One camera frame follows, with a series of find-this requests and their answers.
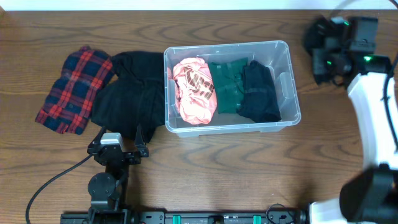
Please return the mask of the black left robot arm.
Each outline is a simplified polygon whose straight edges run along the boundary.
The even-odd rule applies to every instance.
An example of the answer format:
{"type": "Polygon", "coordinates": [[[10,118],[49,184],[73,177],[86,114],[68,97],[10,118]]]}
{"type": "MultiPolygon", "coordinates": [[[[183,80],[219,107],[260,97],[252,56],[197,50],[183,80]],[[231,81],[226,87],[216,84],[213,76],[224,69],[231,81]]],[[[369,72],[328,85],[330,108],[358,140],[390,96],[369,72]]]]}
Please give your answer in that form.
{"type": "Polygon", "coordinates": [[[134,144],[135,151],[125,152],[121,134],[107,133],[106,128],[101,128],[89,144],[87,153],[105,167],[105,171],[94,175],[88,184],[89,223],[139,223],[139,216],[127,208],[125,198],[129,167],[149,156],[141,125],[136,129],[134,144]]]}

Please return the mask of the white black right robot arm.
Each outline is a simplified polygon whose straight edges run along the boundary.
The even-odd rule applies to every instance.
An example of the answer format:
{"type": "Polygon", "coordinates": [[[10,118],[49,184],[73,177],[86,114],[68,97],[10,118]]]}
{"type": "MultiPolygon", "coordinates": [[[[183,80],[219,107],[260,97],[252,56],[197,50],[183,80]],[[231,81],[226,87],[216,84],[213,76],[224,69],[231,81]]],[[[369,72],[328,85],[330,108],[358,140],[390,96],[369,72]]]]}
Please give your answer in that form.
{"type": "Polygon", "coordinates": [[[319,17],[304,35],[315,82],[341,77],[363,148],[363,171],[338,198],[311,203],[307,223],[397,222],[397,60],[375,54],[377,26],[374,17],[319,17]]]}

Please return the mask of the dark green garment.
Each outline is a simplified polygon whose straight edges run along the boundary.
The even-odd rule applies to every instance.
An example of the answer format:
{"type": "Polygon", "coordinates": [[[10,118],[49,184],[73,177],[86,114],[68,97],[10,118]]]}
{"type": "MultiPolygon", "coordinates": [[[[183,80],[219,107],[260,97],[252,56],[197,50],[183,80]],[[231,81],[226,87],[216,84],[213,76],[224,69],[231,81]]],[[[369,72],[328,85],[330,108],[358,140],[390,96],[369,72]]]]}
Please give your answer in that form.
{"type": "Polygon", "coordinates": [[[247,58],[227,63],[209,63],[209,69],[216,91],[218,113],[237,113],[244,96],[243,68],[247,58]]]}

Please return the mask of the black taped garment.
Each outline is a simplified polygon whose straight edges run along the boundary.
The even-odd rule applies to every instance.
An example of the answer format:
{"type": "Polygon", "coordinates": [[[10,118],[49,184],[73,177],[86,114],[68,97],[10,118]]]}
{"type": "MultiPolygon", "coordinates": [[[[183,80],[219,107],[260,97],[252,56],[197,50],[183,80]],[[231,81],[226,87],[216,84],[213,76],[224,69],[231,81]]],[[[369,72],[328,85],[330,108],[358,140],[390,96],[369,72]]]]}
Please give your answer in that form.
{"type": "Polygon", "coordinates": [[[313,49],[319,49],[323,47],[324,38],[331,34],[333,30],[333,24],[330,20],[325,17],[318,17],[313,23],[306,29],[303,36],[303,47],[305,51],[312,56],[313,49]]]}

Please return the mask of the pink folded garment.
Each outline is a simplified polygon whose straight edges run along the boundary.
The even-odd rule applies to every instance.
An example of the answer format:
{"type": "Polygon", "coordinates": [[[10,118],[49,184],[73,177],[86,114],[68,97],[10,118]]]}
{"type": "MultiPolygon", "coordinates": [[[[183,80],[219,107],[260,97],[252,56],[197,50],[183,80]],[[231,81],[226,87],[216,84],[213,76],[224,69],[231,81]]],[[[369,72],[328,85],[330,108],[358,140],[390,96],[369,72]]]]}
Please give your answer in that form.
{"type": "Polygon", "coordinates": [[[215,86],[208,64],[199,57],[185,58],[173,67],[177,111],[192,125],[208,124],[217,109],[215,86]]]}

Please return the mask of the large black garment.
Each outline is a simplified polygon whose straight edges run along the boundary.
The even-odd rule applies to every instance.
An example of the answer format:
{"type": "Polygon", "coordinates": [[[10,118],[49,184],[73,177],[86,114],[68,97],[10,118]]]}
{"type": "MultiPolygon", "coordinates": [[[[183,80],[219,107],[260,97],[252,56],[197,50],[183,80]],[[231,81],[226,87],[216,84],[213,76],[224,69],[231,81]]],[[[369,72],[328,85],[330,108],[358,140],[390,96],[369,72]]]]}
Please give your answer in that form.
{"type": "Polygon", "coordinates": [[[118,79],[98,92],[91,121],[134,140],[137,127],[145,142],[165,124],[164,55],[122,52],[111,57],[118,79]]]}

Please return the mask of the clear plastic storage bin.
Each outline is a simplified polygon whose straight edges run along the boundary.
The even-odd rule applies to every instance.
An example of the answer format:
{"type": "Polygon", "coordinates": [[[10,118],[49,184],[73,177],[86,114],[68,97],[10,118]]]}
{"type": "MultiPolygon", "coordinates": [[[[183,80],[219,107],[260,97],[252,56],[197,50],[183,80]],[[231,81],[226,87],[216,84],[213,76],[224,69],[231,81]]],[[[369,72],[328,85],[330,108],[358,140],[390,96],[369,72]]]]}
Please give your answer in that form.
{"type": "Polygon", "coordinates": [[[164,86],[165,126],[180,138],[255,131],[278,132],[298,124],[301,120],[289,46],[282,40],[169,47],[164,52],[164,86]],[[172,69],[181,60],[192,57],[199,57],[210,63],[226,63],[247,58],[249,62],[255,60],[268,67],[274,81],[281,120],[276,123],[255,123],[238,114],[216,112],[208,124],[192,125],[184,121],[177,111],[177,86],[172,80],[172,69]]]}

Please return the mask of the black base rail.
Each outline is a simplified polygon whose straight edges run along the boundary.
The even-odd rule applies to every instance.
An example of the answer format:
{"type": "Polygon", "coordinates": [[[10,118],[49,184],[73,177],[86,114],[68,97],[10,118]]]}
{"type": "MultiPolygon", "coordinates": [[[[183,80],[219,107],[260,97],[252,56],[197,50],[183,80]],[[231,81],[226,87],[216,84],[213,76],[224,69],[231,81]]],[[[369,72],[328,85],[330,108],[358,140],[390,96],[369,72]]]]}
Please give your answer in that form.
{"type": "Polygon", "coordinates": [[[176,212],[119,212],[65,213],[61,224],[125,223],[125,224],[304,224],[303,211],[272,209],[264,213],[176,213],[176,212]]]}

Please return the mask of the red navy plaid shirt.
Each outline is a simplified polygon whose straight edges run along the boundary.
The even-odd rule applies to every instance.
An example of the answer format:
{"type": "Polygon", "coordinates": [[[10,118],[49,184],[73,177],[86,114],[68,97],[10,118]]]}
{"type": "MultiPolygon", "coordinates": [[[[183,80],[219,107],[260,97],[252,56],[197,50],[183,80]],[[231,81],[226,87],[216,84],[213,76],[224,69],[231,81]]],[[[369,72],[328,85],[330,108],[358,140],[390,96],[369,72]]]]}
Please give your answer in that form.
{"type": "Polygon", "coordinates": [[[66,58],[35,122],[59,134],[81,135],[96,95],[113,76],[113,63],[106,52],[81,47],[66,58]]]}

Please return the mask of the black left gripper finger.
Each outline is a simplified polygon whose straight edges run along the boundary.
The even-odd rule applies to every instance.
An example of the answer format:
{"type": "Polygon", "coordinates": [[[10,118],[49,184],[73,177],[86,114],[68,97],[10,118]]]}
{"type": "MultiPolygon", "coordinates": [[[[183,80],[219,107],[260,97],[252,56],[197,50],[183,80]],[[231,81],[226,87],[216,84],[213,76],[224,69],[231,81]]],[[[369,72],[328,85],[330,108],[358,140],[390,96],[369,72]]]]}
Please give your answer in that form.
{"type": "Polygon", "coordinates": [[[100,144],[101,138],[102,138],[103,134],[105,134],[105,133],[106,133],[106,127],[102,126],[99,133],[96,135],[96,137],[92,141],[92,144],[94,144],[94,145],[100,144]]]}
{"type": "Polygon", "coordinates": [[[142,132],[142,126],[139,124],[136,129],[135,147],[139,152],[147,152],[147,145],[142,132]]]}

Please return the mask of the navy garment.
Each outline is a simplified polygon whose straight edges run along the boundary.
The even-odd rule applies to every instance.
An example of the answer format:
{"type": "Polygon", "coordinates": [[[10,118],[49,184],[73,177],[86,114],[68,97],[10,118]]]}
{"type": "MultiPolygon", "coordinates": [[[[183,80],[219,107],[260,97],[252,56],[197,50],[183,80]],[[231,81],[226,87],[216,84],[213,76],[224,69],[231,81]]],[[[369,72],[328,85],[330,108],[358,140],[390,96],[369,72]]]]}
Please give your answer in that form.
{"type": "Polygon", "coordinates": [[[251,61],[243,70],[244,95],[238,115],[255,123],[281,120],[271,71],[258,61],[251,61]]]}

